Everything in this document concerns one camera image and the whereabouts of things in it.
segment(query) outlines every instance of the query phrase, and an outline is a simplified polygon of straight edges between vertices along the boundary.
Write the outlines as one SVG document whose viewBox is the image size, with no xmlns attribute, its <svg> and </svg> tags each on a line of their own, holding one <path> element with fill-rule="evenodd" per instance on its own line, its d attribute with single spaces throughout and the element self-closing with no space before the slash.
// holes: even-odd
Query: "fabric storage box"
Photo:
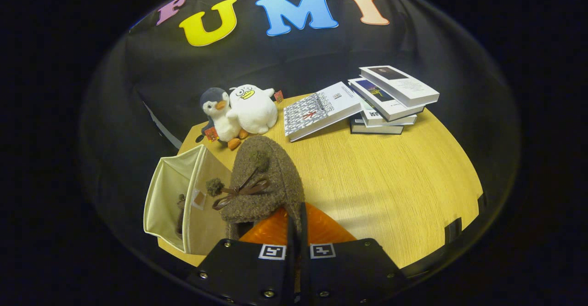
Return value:
<svg viewBox="0 0 588 306">
<path fill-rule="evenodd" d="M 175 157 L 161 158 L 145 201 L 145 232 L 161 237 L 181 252 L 207 255 L 225 237 L 226 228 L 226 222 L 212 209 L 213 201 L 206 195 L 206 181 L 215 177 L 229 185 L 231 171 L 204 145 Z M 176 233 L 180 194 L 186 196 L 181 235 Z"/>
</svg>

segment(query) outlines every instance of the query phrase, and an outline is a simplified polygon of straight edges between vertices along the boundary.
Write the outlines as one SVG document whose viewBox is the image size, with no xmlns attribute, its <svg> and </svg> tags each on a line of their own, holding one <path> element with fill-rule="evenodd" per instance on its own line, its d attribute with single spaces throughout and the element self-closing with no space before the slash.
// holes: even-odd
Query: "blue letter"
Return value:
<svg viewBox="0 0 588 306">
<path fill-rule="evenodd" d="M 263 6 L 267 13 L 269 29 L 267 36 L 277 36 L 289 33 L 292 29 L 286 26 L 282 17 L 285 17 L 298 29 L 306 25 L 308 15 L 311 15 L 311 28 L 335 28 L 339 24 L 331 17 L 327 0 L 300 0 L 296 6 L 287 0 L 258 0 L 255 4 Z"/>
</svg>

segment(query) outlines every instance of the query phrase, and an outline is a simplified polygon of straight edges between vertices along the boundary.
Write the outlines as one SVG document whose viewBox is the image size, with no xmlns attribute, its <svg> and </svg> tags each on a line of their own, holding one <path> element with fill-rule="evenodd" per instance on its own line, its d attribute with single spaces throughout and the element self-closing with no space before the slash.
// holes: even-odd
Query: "white plush duck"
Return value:
<svg viewBox="0 0 588 306">
<path fill-rule="evenodd" d="M 265 134 L 276 124 L 277 107 L 270 99 L 273 89 L 261 90 L 254 85 L 245 84 L 230 90 L 233 91 L 229 96 L 229 119 L 237 117 L 241 127 L 251 134 Z"/>
<path fill-rule="evenodd" d="M 200 97 L 200 106 L 208 115 L 208 124 L 202 128 L 202 133 L 210 127 L 216 129 L 219 140 L 229 142 L 236 138 L 241 131 L 237 119 L 229 119 L 227 113 L 231 110 L 229 106 L 229 95 L 221 88 L 210 88 Z"/>
</svg>

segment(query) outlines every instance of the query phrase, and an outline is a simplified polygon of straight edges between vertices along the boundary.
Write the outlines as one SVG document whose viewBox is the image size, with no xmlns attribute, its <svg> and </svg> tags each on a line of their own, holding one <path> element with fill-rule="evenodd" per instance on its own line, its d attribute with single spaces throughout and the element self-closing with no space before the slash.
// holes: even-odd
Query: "table surface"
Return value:
<svg viewBox="0 0 588 306">
<path fill-rule="evenodd" d="M 478 215 L 481 183 L 456 139 L 428 109 L 401 135 L 351 134 L 348 119 L 296 142 L 284 135 L 283 108 L 265 134 L 281 145 L 298 168 L 306 201 L 334 218 L 357 239 L 374 238 L 402 268 L 445 243 L 445 227 L 462 218 L 465 229 Z M 206 124 L 191 128 L 179 153 L 199 145 Z M 203 143 L 232 170 L 238 148 Z M 161 248 L 198 266 L 201 255 L 184 254 L 162 239 Z"/>
</svg>

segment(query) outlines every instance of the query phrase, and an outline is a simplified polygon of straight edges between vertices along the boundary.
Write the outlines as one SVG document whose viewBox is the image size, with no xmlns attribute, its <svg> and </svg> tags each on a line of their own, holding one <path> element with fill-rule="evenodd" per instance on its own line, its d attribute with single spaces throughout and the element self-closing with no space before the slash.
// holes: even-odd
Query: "stack of books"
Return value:
<svg viewBox="0 0 588 306">
<path fill-rule="evenodd" d="M 361 67 L 349 86 L 338 82 L 284 108 L 284 132 L 294 142 L 350 118 L 352 134 L 401 134 L 439 93 L 390 66 Z"/>
<path fill-rule="evenodd" d="M 391 66 L 361 67 L 349 86 L 361 97 L 361 112 L 351 116 L 352 134 L 401 134 L 439 92 Z"/>
</svg>

